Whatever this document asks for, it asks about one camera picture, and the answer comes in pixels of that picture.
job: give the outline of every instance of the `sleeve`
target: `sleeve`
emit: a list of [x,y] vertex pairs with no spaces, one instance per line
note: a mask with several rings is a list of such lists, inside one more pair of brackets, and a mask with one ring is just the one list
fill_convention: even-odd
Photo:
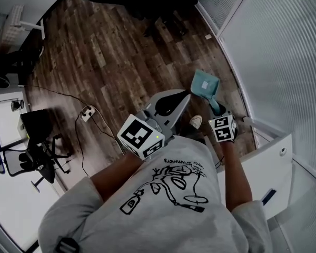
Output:
[[79,240],[86,219],[103,204],[92,181],[86,177],[61,196],[43,217],[38,243],[43,253],[54,252],[62,237]]
[[272,241],[261,201],[239,205],[232,211],[249,244],[249,253],[272,252]]

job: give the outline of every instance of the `t-shirt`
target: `t-shirt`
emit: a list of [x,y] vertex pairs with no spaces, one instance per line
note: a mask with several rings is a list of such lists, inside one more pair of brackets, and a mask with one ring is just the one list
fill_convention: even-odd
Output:
[[63,195],[38,233],[43,253],[63,237],[80,252],[271,252],[262,202],[221,204],[209,149],[175,137],[103,202],[89,178]]

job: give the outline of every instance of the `sneaker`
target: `sneaker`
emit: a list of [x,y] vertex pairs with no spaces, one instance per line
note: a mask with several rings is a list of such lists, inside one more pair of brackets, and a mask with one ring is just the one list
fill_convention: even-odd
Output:
[[201,115],[196,115],[192,117],[190,120],[190,124],[194,126],[196,129],[199,129],[199,127],[201,126],[201,123],[202,123]]

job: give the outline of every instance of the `black pants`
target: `black pants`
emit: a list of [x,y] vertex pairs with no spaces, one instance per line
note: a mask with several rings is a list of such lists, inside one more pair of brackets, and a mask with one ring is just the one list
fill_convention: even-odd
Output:
[[191,124],[188,124],[188,125],[182,127],[179,135],[182,137],[185,137],[185,138],[199,141],[199,142],[206,145],[205,138],[204,138],[204,135],[202,134],[202,132],[199,129],[196,129]]

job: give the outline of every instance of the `white desk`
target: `white desk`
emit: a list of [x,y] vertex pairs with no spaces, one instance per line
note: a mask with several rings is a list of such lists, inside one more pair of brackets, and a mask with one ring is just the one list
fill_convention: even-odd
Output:
[[[281,149],[287,149],[280,156]],[[291,134],[273,140],[265,146],[247,154],[241,159],[243,170],[250,184],[253,200],[261,200],[270,189],[275,195],[264,206],[266,218],[272,218],[288,206],[292,173]],[[218,173],[221,200],[225,202],[225,171]]]

